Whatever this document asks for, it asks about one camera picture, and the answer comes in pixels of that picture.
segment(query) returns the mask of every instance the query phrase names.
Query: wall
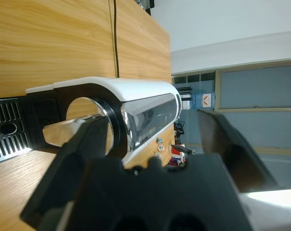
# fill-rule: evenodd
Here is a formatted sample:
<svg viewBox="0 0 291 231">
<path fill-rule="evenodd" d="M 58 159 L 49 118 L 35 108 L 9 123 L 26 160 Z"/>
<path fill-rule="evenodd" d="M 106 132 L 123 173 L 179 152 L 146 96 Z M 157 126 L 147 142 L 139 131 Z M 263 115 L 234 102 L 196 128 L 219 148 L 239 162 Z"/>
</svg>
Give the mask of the wall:
<svg viewBox="0 0 291 231">
<path fill-rule="evenodd" d="M 291 0 L 156 0 L 172 73 L 291 59 Z"/>
</svg>

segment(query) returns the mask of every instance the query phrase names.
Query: white surface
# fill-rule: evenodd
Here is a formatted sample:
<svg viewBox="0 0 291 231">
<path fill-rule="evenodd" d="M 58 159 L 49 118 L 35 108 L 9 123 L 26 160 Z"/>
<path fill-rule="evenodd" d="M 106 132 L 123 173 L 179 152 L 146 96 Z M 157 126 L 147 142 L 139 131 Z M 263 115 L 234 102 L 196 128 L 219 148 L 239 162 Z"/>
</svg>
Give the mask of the white surface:
<svg viewBox="0 0 291 231">
<path fill-rule="evenodd" d="M 95 83 L 102 85 L 103 87 L 109 89 L 122 102 L 138 100 L 168 93 L 172 93 L 174 95 L 178 94 L 176 88 L 167 82 L 105 77 L 84 77 L 63 82 L 57 82 L 52 85 L 27 89 L 26 93 L 29 94 L 85 83 Z"/>
<path fill-rule="evenodd" d="M 243 193 L 240 200 L 256 230 L 291 230 L 291 190 Z"/>
<path fill-rule="evenodd" d="M 291 60 L 291 32 L 243 38 L 171 53 L 172 74 Z"/>
<path fill-rule="evenodd" d="M 291 0 L 156 0 L 172 74 L 291 59 Z"/>
<path fill-rule="evenodd" d="M 291 31 L 291 0 L 156 0 L 171 51 Z"/>
</svg>

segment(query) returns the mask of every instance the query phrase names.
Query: wood panel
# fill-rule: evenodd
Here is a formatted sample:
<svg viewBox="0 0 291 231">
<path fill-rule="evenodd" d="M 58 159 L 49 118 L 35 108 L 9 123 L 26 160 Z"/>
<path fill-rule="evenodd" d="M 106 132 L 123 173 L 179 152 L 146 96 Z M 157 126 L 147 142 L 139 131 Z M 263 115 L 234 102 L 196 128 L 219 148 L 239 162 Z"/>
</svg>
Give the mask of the wood panel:
<svg viewBox="0 0 291 231">
<path fill-rule="evenodd" d="M 116 2 L 120 77 L 171 82 L 168 34 L 133 0 Z M 0 0 L 0 97 L 73 78 L 115 77 L 113 20 L 113 0 Z M 161 136 L 165 165 L 172 126 Z M 127 166 L 146 166 L 156 149 L 152 142 Z M 0 231 L 32 230 L 18 216 L 53 158 L 32 151 L 0 163 Z"/>
<path fill-rule="evenodd" d="M 112 0 L 0 0 L 0 97 L 87 76 L 114 77 Z M 120 77 L 171 81 L 169 36 L 117 0 Z"/>
<path fill-rule="evenodd" d="M 0 163 L 0 231 L 33 230 L 19 214 L 54 157 L 32 151 Z"/>
</svg>

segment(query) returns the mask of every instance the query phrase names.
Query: metal grate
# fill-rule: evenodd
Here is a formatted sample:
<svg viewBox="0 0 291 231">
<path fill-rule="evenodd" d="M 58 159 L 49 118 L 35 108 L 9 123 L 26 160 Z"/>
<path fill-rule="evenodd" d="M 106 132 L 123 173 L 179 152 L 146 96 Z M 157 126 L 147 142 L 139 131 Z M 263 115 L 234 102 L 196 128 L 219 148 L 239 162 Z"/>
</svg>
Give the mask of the metal grate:
<svg viewBox="0 0 291 231">
<path fill-rule="evenodd" d="M 0 100 L 0 162 L 30 150 L 21 114 L 18 99 Z"/>
</svg>

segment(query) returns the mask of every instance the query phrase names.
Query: black plastic part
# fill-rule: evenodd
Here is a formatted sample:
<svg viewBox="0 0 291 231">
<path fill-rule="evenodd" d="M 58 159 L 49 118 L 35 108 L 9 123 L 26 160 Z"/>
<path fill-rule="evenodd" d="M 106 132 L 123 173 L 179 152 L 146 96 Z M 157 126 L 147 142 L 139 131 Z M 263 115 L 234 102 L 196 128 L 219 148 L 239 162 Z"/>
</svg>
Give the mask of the black plastic part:
<svg viewBox="0 0 291 231">
<path fill-rule="evenodd" d="M 136 175 L 120 159 L 94 160 L 66 231 L 251 231 L 217 154 L 191 156 L 178 172 L 157 158 Z"/>
<path fill-rule="evenodd" d="M 47 144 L 42 129 L 44 126 L 66 120 L 70 103 L 80 97 L 100 100 L 110 109 L 109 115 L 114 133 L 114 144 L 108 156 L 123 158 L 127 153 L 127 135 L 121 114 L 122 102 L 107 88 L 93 83 L 56 88 L 21 97 L 22 107 L 33 149 L 49 149 L 54 153 L 59 147 Z"/>
<path fill-rule="evenodd" d="M 42 130 L 46 125 L 65 120 L 66 116 L 60 114 L 58 107 L 59 94 L 54 91 L 47 91 L 19 97 L 19 99 L 31 141 L 31 148 L 57 153 L 59 147 L 46 143 Z"/>
<path fill-rule="evenodd" d="M 37 229 L 47 211 L 74 199 L 87 163 L 105 157 L 107 125 L 106 117 L 89 119 L 62 146 L 23 209 L 23 221 Z"/>
<path fill-rule="evenodd" d="M 241 192 L 278 189 L 258 155 L 222 114 L 199 110 L 197 115 L 204 152 L 220 154 Z"/>
<path fill-rule="evenodd" d="M 183 153 L 186 153 L 186 154 L 192 154 L 192 150 L 188 149 L 188 148 L 185 148 L 181 145 L 173 145 L 171 144 L 171 147 L 173 147 L 175 150 L 179 151 L 179 152 L 183 152 Z"/>
<path fill-rule="evenodd" d="M 26 128 L 19 99 L 0 99 L 0 162 L 31 146 Z"/>
</svg>

